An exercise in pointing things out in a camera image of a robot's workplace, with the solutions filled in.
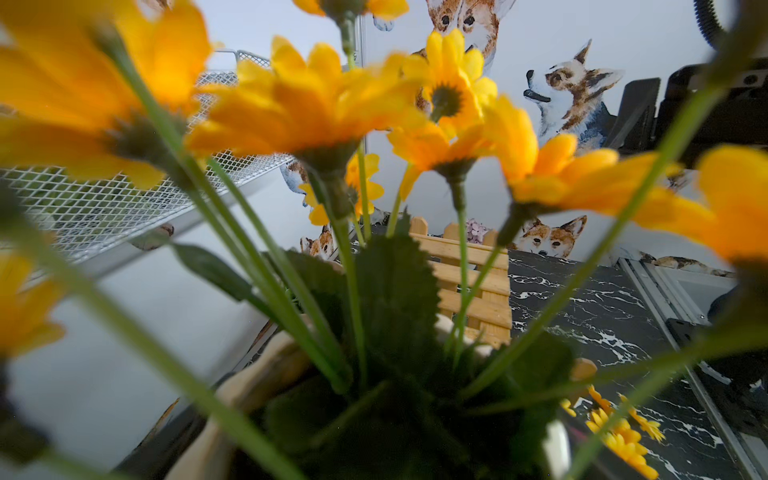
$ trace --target artificial flower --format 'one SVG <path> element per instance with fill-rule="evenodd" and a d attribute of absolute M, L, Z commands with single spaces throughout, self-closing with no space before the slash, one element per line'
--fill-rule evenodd
<path fill-rule="evenodd" d="M 563 408 L 570 416 L 575 417 L 576 416 L 576 410 L 573 410 L 571 408 L 571 400 L 563 399 L 560 401 L 560 407 Z"/>
<path fill-rule="evenodd" d="M 330 45 L 316 45 L 304 61 L 275 37 L 271 70 L 242 61 L 236 87 L 207 89 L 218 101 L 187 144 L 202 154 L 224 148 L 238 155 L 290 153 L 321 177 L 343 177 L 368 132 L 424 121 L 413 105 L 418 82 L 400 75 L 403 58 L 394 54 L 382 67 L 342 73 Z"/>
<path fill-rule="evenodd" d="M 402 64 L 407 78 L 418 78 L 422 96 L 440 113 L 445 127 L 461 130 L 476 123 L 482 106 L 498 95 L 496 83 L 482 76 L 482 53 L 464 49 L 464 35 L 459 29 L 443 37 L 434 31 L 427 38 L 426 58 L 411 55 Z"/>
<path fill-rule="evenodd" d="M 648 466 L 645 456 L 639 453 L 637 448 L 641 446 L 639 443 L 627 442 L 622 435 L 615 433 L 607 434 L 603 443 L 619 458 L 629 464 L 630 467 L 637 470 L 645 478 L 648 478 L 648 480 L 659 478 L 659 472 Z"/>
<path fill-rule="evenodd" d="M 385 22 L 408 13 L 406 0 L 293 0 L 293 3 L 312 15 L 329 16 L 334 21 L 343 18 L 346 13 L 356 17 L 373 13 Z"/>
<path fill-rule="evenodd" d="M 384 195 L 384 187 L 370 181 L 371 176 L 379 171 L 379 155 L 367 154 L 365 162 L 368 213 L 372 214 L 375 207 L 371 200 L 377 200 Z M 344 178 L 347 186 L 356 192 L 355 197 L 357 198 L 357 202 L 355 204 L 355 218 L 359 219 L 362 216 L 362 197 L 360 195 L 360 173 L 357 155 L 355 155 L 347 164 L 346 176 Z M 312 187 L 309 184 L 301 184 L 299 185 L 299 188 L 306 192 L 306 204 L 312 207 L 312 211 L 310 212 L 310 222 L 312 222 L 312 225 L 327 225 L 330 222 L 328 213 L 326 212 L 326 208 L 317 201 L 317 196 L 312 190 Z"/>
<path fill-rule="evenodd" d="M 608 414 L 603 409 L 596 409 L 591 412 L 590 418 L 591 420 L 587 421 L 587 427 L 593 433 L 597 433 L 608 421 Z M 622 419 L 606 434 L 603 443 L 646 478 L 658 478 L 658 472 L 646 465 L 644 456 L 648 453 L 648 449 L 640 444 L 640 440 L 640 433 L 634 431 L 626 419 Z"/>
<path fill-rule="evenodd" d="M 597 390 L 594 389 L 594 385 L 590 385 L 588 391 L 589 396 L 592 397 L 595 403 L 597 403 L 600 408 L 603 409 L 608 415 L 614 412 L 614 406 L 611 404 L 611 402 L 604 399 Z"/>
<path fill-rule="evenodd" d="M 627 401 L 627 397 L 621 394 L 619 394 L 619 396 L 621 397 L 622 402 Z M 640 415 L 640 413 L 638 413 L 637 409 L 634 407 L 631 407 L 629 409 L 629 415 L 634 419 L 635 422 L 637 422 L 638 425 L 640 425 L 640 430 L 642 430 L 643 432 L 646 432 L 653 440 L 656 440 L 657 442 L 661 442 L 666 438 L 664 436 L 664 433 L 661 433 L 661 430 L 659 429 L 659 427 L 661 426 L 659 422 L 649 421 L 648 419 Z"/>
<path fill-rule="evenodd" d="M 0 23 L 13 44 L 0 47 L 0 104 L 18 112 L 0 119 L 0 167 L 54 165 L 75 180 L 127 175 L 151 188 L 164 174 L 150 162 L 162 140 L 131 87 L 91 38 L 111 19 L 152 94 L 178 120 L 211 52 L 203 17 L 179 0 L 156 21 L 131 0 L 3 2 Z"/>
<path fill-rule="evenodd" d="M 662 228 L 712 248 L 731 263 L 768 260 L 768 154 L 748 147 L 716 147 L 698 165 L 705 203 L 682 197 L 666 207 L 674 221 Z"/>
<path fill-rule="evenodd" d="M 475 124 L 451 137 L 451 128 L 427 123 L 410 130 L 395 129 L 387 136 L 392 152 L 409 162 L 400 196 L 408 197 L 419 175 L 434 170 L 449 180 L 463 180 L 477 161 L 491 153 L 490 141 L 483 134 L 483 124 Z"/>
<path fill-rule="evenodd" d="M 575 157 L 577 141 L 570 134 L 558 135 L 539 149 L 528 115 L 506 97 L 486 108 L 484 122 L 514 201 L 544 212 L 594 210 L 615 215 L 657 157 L 649 153 L 619 162 L 618 152 L 605 148 Z M 633 220 L 664 229 L 681 214 L 669 209 L 672 197 L 668 189 L 654 187 Z"/>
<path fill-rule="evenodd" d="M 64 336 L 64 328 L 48 321 L 61 298 L 52 282 L 23 290 L 32 265 L 23 257 L 0 253 L 0 359 L 27 353 Z"/>

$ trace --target wall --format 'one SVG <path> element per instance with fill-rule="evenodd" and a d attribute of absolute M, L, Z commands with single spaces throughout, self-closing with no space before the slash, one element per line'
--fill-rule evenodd
<path fill-rule="evenodd" d="M 301 197 L 288 189 L 279 170 L 255 181 L 259 188 L 248 200 L 281 246 L 298 247 L 301 236 L 317 238 L 320 227 L 310 224 Z M 250 226 L 239 207 L 232 211 Z M 247 231 L 255 239 L 253 229 Z M 174 239 L 205 247 L 235 266 L 206 224 Z M 266 323 L 247 304 L 235 303 L 186 271 L 167 247 L 143 253 L 98 285 L 209 383 L 240 361 Z M 58 448 L 94 466 L 114 467 L 179 394 L 77 299 L 62 301 L 51 317 L 67 335 L 11 364 L 11 398 Z M 37 465 L 12 475 L 0 462 L 0 478 L 59 477 Z"/>
<path fill-rule="evenodd" d="M 341 52 L 339 29 L 328 18 L 308 15 L 290 0 L 199 0 L 211 41 L 225 48 L 270 56 L 272 37 L 282 35 L 305 57 L 319 41 Z M 228 68 L 231 58 L 217 55 L 212 68 Z"/>
<path fill-rule="evenodd" d="M 704 62 L 713 53 L 698 31 L 690 0 L 517 0 L 513 3 L 499 22 L 495 58 L 488 76 L 498 84 L 500 92 L 508 94 L 516 105 L 528 111 L 537 129 L 540 111 L 533 101 L 523 96 L 528 88 L 526 72 L 545 71 L 572 59 L 590 39 L 587 69 L 624 71 L 621 80 L 603 93 L 603 102 L 611 114 L 617 113 L 624 86 L 629 81 L 659 77 L 662 79 L 660 97 L 663 97 L 670 74 L 684 65 Z M 432 31 L 427 4 L 424 0 L 414 0 L 410 6 L 411 12 L 395 20 L 391 31 L 380 31 L 371 18 L 366 19 L 367 61 L 381 61 L 393 49 L 410 53 L 424 46 Z M 733 6 L 724 0 L 716 6 L 721 22 L 730 24 Z M 382 157 L 381 171 L 374 180 L 384 186 L 386 194 L 376 206 L 391 210 L 406 163 L 391 153 L 384 134 L 369 135 L 368 147 Z M 505 218 L 509 197 L 497 162 L 494 159 L 478 162 L 469 173 L 466 186 L 468 217 L 476 218 L 489 228 L 498 227 Z M 408 200 L 408 208 L 411 214 L 427 219 L 430 233 L 441 233 L 447 223 L 455 221 L 449 190 L 437 174 L 426 174 L 419 179 Z M 582 214 L 589 214 L 589 221 L 571 252 L 573 260 L 583 260 L 589 254 L 610 221 L 588 212 L 542 217 L 546 224 L 556 227 Z M 653 244 L 661 244 L 656 232 L 646 237 Z M 677 249 L 672 249 L 676 253 L 665 254 L 684 255 L 690 244 L 681 242 Z"/>

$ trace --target corgi painting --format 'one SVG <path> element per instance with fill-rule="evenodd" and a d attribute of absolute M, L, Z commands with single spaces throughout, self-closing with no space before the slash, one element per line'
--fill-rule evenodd
<path fill-rule="evenodd" d="M 536 72 L 528 70 L 528 88 L 523 95 L 541 110 L 539 144 L 557 134 L 578 138 L 580 151 L 599 148 L 614 123 L 603 103 L 603 93 L 624 76 L 622 70 L 586 67 L 592 40 L 571 59 Z"/>
<path fill-rule="evenodd" d="M 301 253 L 308 253 L 321 260 L 331 260 L 333 255 L 333 234 L 327 225 L 323 226 L 323 232 L 317 240 L 303 238 L 300 241 Z"/>
<path fill-rule="evenodd" d="M 496 55 L 498 24 L 516 0 L 426 0 L 432 30 L 445 36 L 456 28 L 464 34 L 467 50 L 476 48 L 485 59 L 483 71 L 488 74 Z M 393 22 L 374 17 L 381 31 L 391 31 Z"/>
<path fill-rule="evenodd" d="M 544 257 L 568 258 L 586 225 L 586 215 L 554 228 L 544 225 L 536 218 L 525 222 L 522 237 L 509 247 L 512 250 L 537 253 Z"/>
<path fill-rule="evenodd" d="M 302 194 L 306 197 L 306 192 L 299 188 L 301 184 L 308 184 L 310 178 L 306 175 L 306 170 L 298 160 L 291 160 L 287 164 L 280 165 L 280 173 L 283 174 L 283 180 L 292 192 Z"/>

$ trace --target metal grid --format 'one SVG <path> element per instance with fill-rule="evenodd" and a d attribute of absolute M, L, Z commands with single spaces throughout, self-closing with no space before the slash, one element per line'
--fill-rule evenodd
<path fill-rule="evenodd" d="M 245 51 L 238 51 L 236 58 L 269 66 L 266 59 Z M 210 83 L 235 85 L 237 73 L 208 71 L 197 82 Z M 205 118 L 213 101 L 211 95 L 200 96 L 200 111 L 190 119 L 190 126 Z M 231 151 L 214 156 L 237 185 L 293 159 L 285 154 L 235 157 Z M 226 190 L 211 171 L 207 176 L 219 192 Z M 138 190 L 123 175 L 74 182 L 60 167 L 0 169 L 0 177 L 8 181 L 30 218 L 41 229 L 55 232 L 55 247 L 73 263 L 92 258 L 192 208 L 186 195 L 169 179 L 153 190 Z"/>

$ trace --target marble countertop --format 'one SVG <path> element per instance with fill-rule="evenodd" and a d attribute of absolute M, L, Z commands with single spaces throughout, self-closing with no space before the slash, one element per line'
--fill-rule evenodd
<path fill-rule="evenodd" d="M 578 262 L 533 253 L 509 252 L 509 279 L 513 335 L 544 308 L 554 292 L 568 281 Z M 571 339 L 577 355 L 598 368 L 636 362 L 671 348 L 634 284 L 618 268 L 598 267 L 571 298 L 568 307 L 549 327 L 551 333 Z M 637 379 L 602 385 L 598 391 L 613 403 L 618 393 L 628 394 Z M 590 399 L 576 405 L 586 421 Z M 643 433 L 649 450 L 648 465 L 662 479 L 732 480 L 741 478 L 723 440 L 683 378 L 639 409 L 641 415 L 661 423 L 666 440 L 656 443 Z"/>

